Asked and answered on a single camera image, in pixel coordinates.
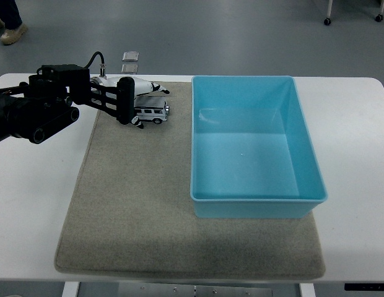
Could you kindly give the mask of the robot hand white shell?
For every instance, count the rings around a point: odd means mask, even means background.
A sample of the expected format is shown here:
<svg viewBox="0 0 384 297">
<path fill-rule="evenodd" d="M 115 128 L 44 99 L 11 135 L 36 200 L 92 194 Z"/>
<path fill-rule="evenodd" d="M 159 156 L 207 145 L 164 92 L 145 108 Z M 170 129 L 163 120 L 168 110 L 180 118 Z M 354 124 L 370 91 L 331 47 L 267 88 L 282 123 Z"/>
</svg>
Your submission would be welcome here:
<svg viewBox="0 0 384 297">
<path fill-rule="evenodd" d="M 170 92 L 163 86 L 133 76 L 90 78 L 90 106 L 102 110 L 122 124 L 142 129 L 144 121 L 160 124 L 168 119 L 170 107 L 165 97 L 153 92 Z"/>
</svg>

